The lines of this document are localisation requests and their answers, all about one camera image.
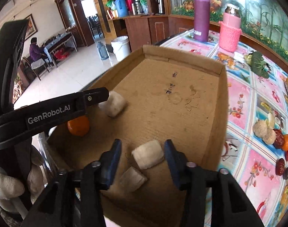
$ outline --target dining table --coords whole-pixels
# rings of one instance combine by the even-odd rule
[[[66,45],[67,47],[73,47],[75,51],[78,52],[77,44],[72,33],[68,32],[61,34],[49,44],[45,45],[45,47],[43,48],[43,51],[47,55],[49,61],[53,62],[55,67],[58,66],[56,61],[54,60],[54,57],[52,57],[51,54],[62,45]]]
[[[275,128],[288,134],[288,74],[275,62],[263,56],[269,66],[269,78],[257,76],[244,60],[254,48],[238,43],[231,53],[219,47],[219,33],[209,31],[208,42],[193,38],[185,31],[162,43],[168,47],[202,55],[226,66],[228,83],[227,128],[218,169],[226,168],[246,193],[265,227],[275,227],[288,210],[288,179],[275,174],[278,159],[285,152],[266,145],[258,138],[253,125],[275,115]],[[205,226],[211,226],[211,190],[206,197]]]

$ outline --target framed painting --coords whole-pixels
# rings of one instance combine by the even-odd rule
[[[26,38],[25,40],[29,39],[32,35],[34,35],[38,30],[36,27],[36,24],[34,22],[34,18],[33,15],[30,14],[29,16],[27,16],[25,19],[29,20],[29,24],[28,24],[28,28],[26,30]]]

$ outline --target person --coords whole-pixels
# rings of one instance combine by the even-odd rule
[[[43,52],[44,47],[39,47],[37,45],[37,38],[33,37],[31,39],[31,44],[30,44],[30,56],[33,59],[33,61],[37,61],[39,59],[43,59],[44,61],[48,59],[46,54]]]

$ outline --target tiled floor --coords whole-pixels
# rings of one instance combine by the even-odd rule
[[[53,66],[49,73],[45,72],[40,77],[41,81],[36,78],[15,102],[14,108],[80,91],[101,73],[118,63],[114,54],[110,54],[110,59],[101,60],[97,43],[78,50],[60,62],[58,68]]]

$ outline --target orange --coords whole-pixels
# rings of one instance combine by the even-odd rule
[[[80,116],[67,122],[67,127],[72,135],[84,136],[89,131],[89,120],[84,116]]]
[[[284,143],[284,145],[282,147],[282,150],[288,151],[288,134],[284,135],[284,139],[285,139],[285,143]]]

